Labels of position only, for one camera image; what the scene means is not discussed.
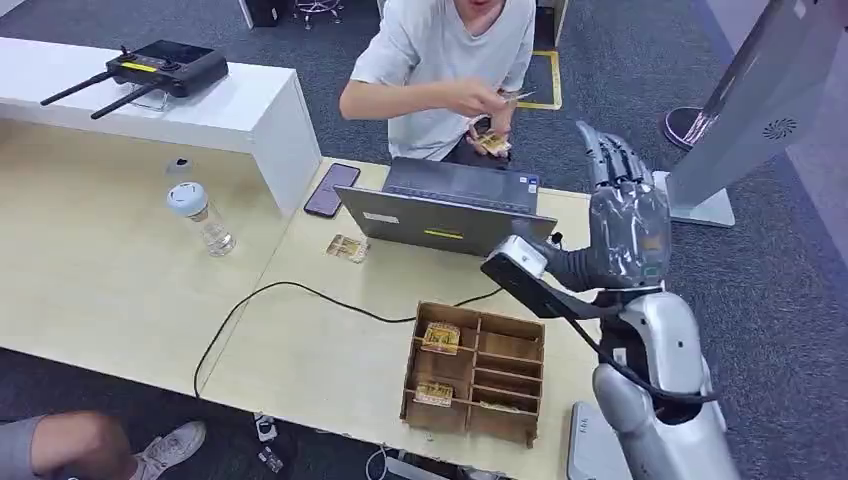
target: robot finger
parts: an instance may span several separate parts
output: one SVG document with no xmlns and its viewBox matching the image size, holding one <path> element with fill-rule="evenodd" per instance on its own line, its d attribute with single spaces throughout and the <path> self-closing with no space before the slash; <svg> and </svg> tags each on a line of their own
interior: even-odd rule
<svg viewBox="0 0 848 480">
<path fill-rule="evenodd" d="M 601 136 L 598 134 L 597 130 L 582 120 L 577 122 L 577 128 L 580 129 L 580 134 L 583 136 L 583 141 L 586 144 L 586 155 L 591 160 L 590 169 L 592 183 L 595 187 L 610 185 L 610 178 L 606 165 L 608 158 L 604 152 L 606 149 L 601 146 Z"/>
</svg>

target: white sneaker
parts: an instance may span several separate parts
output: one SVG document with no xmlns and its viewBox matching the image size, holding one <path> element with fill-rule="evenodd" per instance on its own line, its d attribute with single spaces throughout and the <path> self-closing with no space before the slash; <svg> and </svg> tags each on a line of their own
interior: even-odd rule
<svg viewBox="0 0 848 480">
<path fill-rule="evenodd" d="M 135 455 L 138 470 L 131 480 L 156 480 L 165 470 L 194 455 L 205 439 L 203 422 L 189 422 L 165 438 L 156 437 L 143 452 Z"/>
</svg>

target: gray carpet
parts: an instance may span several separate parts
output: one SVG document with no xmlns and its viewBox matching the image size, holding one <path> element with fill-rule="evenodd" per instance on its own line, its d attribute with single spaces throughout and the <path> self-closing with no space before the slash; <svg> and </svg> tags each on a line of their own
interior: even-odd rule
<svg viewBox="0 0 848 480">
<path fill-rule="evenodd" d="M 586 191 L 578 118 L 629 139 L 652 166 L 679 161 L 657 122 L 702 101 L 728 60 L 704 31 L 714 25 L 702 0 L 691 1 L 572 0 L 559 49 L 564 105 L 519 112 L 518 167 L 547 186 Z M 0 18 L 0 35 L 98 47 L 167 37 L 223 48 L 231 61 L 294 67 L 324 154 L 385 162 L 384 124 L 338 114 L 346 75 L 378 22 L 373 0 L 346 3 L 345 23 L 319 20 L 307 33 L 289 20 L 250 32 L 231 0 L 195 0 L 190 18 L 162 0 L 27 0 Z M 784 157 L 730 196 L 735 228 L 674 226 L 669 284 L 700 319 L 733 454 L 745 478 L 848 478 L 848 271 Z M 225 438 L 185 465 L 191 474 L 165 478 L 263 478 L 253 453 L 226 434 L 244 414 L 19 354 L 0 353 L 0 365 L 0 417 L 101 408 L 123 418 L 136 443 L 179 418 L 220 417 Z M 373 447 L 290 428 L 300 445 L 295 478 L 362 475 Z"/>
</svg>

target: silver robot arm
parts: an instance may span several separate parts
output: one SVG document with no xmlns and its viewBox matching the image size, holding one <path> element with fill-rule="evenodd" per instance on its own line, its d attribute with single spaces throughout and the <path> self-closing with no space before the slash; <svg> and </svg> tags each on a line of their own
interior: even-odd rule
<svg viewBox="0 0 848 480">
<path fill-rule="evenodd" d="M 590 246 L 560 250 L 516 224 L 481 269 L 540 318 L 564 318 L 598 353 L 595 397 L 634 479 L 736 480 L 697 321 L 664 291 L 668 201 L 623 139 L 578 128 L 595 185 Z M 545 271 L 571 291 L 600 293 L 587 304 L 544 282 Z M 600 344 L 578 323 L 589 318 L 601 319 Z"/>
</svg>

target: yellow floor tape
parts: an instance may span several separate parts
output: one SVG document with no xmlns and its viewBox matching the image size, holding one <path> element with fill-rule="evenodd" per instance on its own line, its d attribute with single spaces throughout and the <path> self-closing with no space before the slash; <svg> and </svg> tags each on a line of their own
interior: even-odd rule
<svg viewBox="0 0 848 480">
<path fill-rule="evenodd" d="M 562 108 L 562 87 L 559 79 L 559 53 L 556 51 L 534 50 L 533 55 L 542 55 L 551 60 L 551 85 L 554 103 L 518 102 L 519 107 L 540 110 L 559 110 Z"/>
</svg>

